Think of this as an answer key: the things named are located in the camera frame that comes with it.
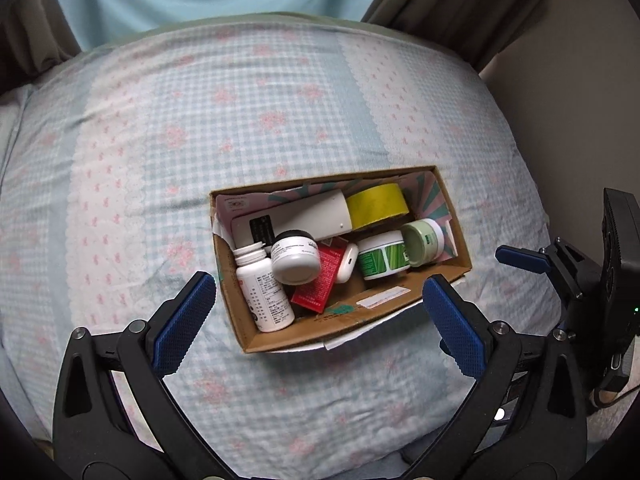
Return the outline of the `cardboard box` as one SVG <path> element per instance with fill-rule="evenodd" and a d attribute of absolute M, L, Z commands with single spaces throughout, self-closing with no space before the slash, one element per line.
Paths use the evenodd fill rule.
<path fill-rule="evenodd" d="M 221 295 L 246 353 L 316 344 L 410 308 L 472 262 L 435 167 L 210 193 Z"/>

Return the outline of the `small white black jar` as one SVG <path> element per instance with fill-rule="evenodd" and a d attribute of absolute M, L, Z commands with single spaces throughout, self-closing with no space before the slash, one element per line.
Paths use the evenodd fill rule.
<path fill-rule="evenodd" d="M 271 246 L 272 274 L 285 285 L 305 285 L 318 278 L 320 252 L 316 241 L 302 230 L 280 233 Z"/>

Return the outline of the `white earbuds case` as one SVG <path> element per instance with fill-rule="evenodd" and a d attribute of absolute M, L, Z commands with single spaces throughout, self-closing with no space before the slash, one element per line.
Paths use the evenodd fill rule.
<path fill-rule="evenodd" d="M 348 243 L 345 246 L 344 254 L 340 265 L 337 268 L 335 283 L 345 284 L 352 277 L 357 259 L 359 255 L 359 247 L 355 243 Z"/>

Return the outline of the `white remote control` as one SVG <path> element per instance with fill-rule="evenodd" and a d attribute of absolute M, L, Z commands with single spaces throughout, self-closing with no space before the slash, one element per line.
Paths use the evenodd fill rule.
<path fill-rule="evenodd" d="M 326 240 L 352 232 L 352 219 L 341 190 L 294 200 L 231 221 L 236 248 L 263 242 L 270 247 L 285 231 L 299 230 L 314 240 Z"/>

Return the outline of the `white vitamin bottle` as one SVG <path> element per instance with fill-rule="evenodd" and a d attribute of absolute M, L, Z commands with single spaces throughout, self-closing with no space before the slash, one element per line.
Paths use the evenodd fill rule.
<path fill-rule="evenodd" d="M 283 286 L 273 275 L 265 244 L 250 244 L 232 254 L 236 279 L 258 330 L 274 333 L 292 325 L 295 314 Z"/>

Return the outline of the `red carton box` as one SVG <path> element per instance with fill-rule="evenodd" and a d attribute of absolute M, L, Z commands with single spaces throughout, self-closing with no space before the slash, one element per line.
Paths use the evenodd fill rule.
<path fill-rule="evenodd" d="M 296 287 L 291 298 L 293 304 L 317 314 L 324 311 L 347 244 L 341 237 L 319 244 L 320 274 L 312 282 Z"/>

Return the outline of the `pale green cream jar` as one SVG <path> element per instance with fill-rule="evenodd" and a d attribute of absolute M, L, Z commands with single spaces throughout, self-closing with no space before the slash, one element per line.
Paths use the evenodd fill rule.
<path fill-rule="evenodd" d="M 410 266 L 434 262 L 445 249 L 444 231 L 432 219 L 408 222 L 400 228 Z"/>

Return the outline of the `brown curtain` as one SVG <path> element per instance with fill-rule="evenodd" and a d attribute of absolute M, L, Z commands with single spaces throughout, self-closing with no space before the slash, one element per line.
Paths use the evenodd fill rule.
<path fill-rule="evenodd" d="M 454 51 L 481 72 L 541 12 L 544 0 L 373 0 L 362 20 Z"/>

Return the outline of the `green striped white jar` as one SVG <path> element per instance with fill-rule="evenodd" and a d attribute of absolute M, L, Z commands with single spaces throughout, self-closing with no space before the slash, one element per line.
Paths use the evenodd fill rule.
<path fill-rule="evenodd" d="M 365 281 L 386 278 L 410 268 L 405 241 L 399 230 L 366 237 L 357 246 L 357 263 Z"/>

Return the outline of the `yellow tape roll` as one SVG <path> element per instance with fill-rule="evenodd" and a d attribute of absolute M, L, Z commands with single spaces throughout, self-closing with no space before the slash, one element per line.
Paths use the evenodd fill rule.
<path fill-rule="evenodd" d="M 409 213 L 401 187 L 385 183 L 346 198 L 352 229 L 361 231 Z"/>

